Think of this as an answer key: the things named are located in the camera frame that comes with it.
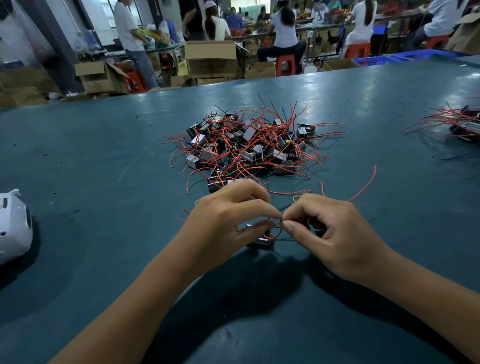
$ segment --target blue wire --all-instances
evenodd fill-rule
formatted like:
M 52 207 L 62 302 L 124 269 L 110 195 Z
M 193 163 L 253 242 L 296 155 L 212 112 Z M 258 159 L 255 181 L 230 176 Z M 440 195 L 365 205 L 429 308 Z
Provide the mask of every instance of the blue wire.
M 469 154 L 478 153 L 478 152 L 480 152 L 480 149 L 475 150 L 474 152 L 468 152 L 468 153 L 465 153 L 465 154 L 460 154 L 459 156 L 444 158 L 444 159 L 439 159 L 439 160 L 451 160 L 451 159 L 455 159 L 455 158 L 459 158 L 459 157 L 463 157 L 463 156 L 468 156 Z

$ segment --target person in blue shirt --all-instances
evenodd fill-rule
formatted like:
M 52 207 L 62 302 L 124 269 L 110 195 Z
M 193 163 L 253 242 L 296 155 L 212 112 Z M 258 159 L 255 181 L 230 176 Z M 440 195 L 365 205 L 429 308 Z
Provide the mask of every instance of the person in blue shirt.
M 342 10 L 342 3 L 340 2 L 340 0 L 331 0 L 328 5 L 327 5 L 327 8 L 329 10 L 332 10 L 332 9 L 339 9 L 339 10 Z
M 227 16 L 227 24 L 229 28 L 241 30 L 245 27 L 241 15 L 237 14 L 237 9 L 230 8 L 230 15 Z

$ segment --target hand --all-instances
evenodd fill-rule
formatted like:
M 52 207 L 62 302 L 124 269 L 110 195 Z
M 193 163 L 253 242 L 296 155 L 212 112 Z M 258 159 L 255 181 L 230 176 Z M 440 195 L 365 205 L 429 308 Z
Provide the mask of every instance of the hand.
M 326 225 L 322 238 L 306 228 L 309 218 Z M 351 202 L 303 194 L 282 219 L 281 227 L 300 245 L 339 277 L 356 283 L 367 285 L 393 252 Z
M 190 32 L 187 29 L 187 25 L 182 23 L 182 31 L 183 31 L 183 37 L 188 38 L 190 36 Z
M 196 279 L 275 226 L 272 220 L 262 220 L 238 230 L 238 225 L 259 217 L 281 218 L 282 214 L 270 205 L 268 192 L 253 180 L 231 182 L 200 199 L 161 254 L 168 255 L 180 274 Z

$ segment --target white electric tool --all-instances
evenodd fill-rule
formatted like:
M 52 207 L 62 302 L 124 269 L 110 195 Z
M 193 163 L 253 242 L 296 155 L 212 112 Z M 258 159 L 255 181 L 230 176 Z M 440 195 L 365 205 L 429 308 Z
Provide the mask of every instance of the white electric tool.
M 0 265 L 25 254 L 32 243 L 32 218 L 17 189 L 0 194 Z

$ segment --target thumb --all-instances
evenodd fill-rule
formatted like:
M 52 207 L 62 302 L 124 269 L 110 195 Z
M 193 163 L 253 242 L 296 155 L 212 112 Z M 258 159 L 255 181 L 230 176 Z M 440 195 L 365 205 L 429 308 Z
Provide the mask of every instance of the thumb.
M 274 228 L 276 224 L 272 220 L 258 221 L 238 232 L 236 241 L 239 249 L 260 238 L 266 231 Z
M 281 223 L 281 227 L 289 233 L 298 244 L 322 259 L 325 248 L 327 247 L 325 240 L 312 234 L 304 225 L 296 221 L 284 220 Z

